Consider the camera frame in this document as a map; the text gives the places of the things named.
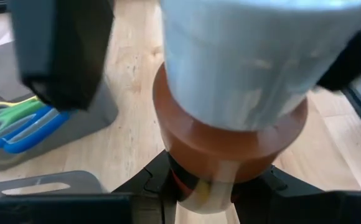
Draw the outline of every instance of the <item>light wood grain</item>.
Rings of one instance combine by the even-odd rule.
[[[106,76],[120,113],[104,130],[0,172],[0,181],[86,170],[115,189],[164,146],[152,105],[152,81],[163,61],[161,12],[155,0],[117,0]],[[0,15],[0,44],[11,40]],[[309,117],[300,137],[275,164],[325,190],[361,189],[361,121],[343,95],[309,94]],[[234,207],[215,215],[177,209],[177,224],[237,223]]]

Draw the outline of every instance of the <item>gray block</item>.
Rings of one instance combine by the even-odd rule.
[[[17,80],[16,61],[11,43],[0,46],[0,96],[7,101],[29,94]],[[0,149],[0,170],[6,170],[64,144],[80,139],[109,126],[118,114],[110,89],[102,81],[88,111],[77,111],[56,132],[36,147],[21,154],[9,154]]]
[[[102,194],[107,193],[99,180],[85,171],[71,171],[59,174],[41,175],[24,179],[0,182],[0,198],[5,196],[3,191],[32,187],[44,184],[66,184],[67,189],[42,192],[42,194]]]

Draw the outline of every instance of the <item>brown cylinder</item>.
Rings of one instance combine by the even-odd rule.
[[[298,137],[307,117],[304,100],[274,126],[259,131],[213,128],[191,117],[173,99],[163,65],[154,81],[153,101],[166,150],[184,170],[206,183],[233,185],[259,176]]]

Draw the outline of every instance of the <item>yellow scissor handle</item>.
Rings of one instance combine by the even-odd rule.
[[[10,106],[16,106],[16,105],[19,105],[21,103],[24,103],[26,101],[30,101],[30,100],[38,100],[38,98],[36,96],[33,96],[33,97],[30,97],[26,100],[23,100],[23,101],[20,101],[20,102],[17,102],[17,103],[8,103],[8,102],[3,102],[3,101],[0,101],[0,108],[7,108],[7,107],[10,107]]]

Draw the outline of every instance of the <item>yellow object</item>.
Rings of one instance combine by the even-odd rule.
[[[195,193],[197,194],[197,198],[199,199],[199,204],[203,205],[208,202],[211,194],[211,183],[200,180],[195,186]]]
[[[10,107],[10,106],[16,106],[16,105],[19,105],[19,104],[24,103],[26,101],[29,101],[29,100],[38,100],[38,99],[37,99],[36,96],[33,96],[33,97],[30,97],[30,98],[28,98],[26,100],[23,100],[23,101],[20,101],[20,102],[17,102],[17,103],[8,103],[8,102],[0,101],[0,107],[5,108],[5,107]]]

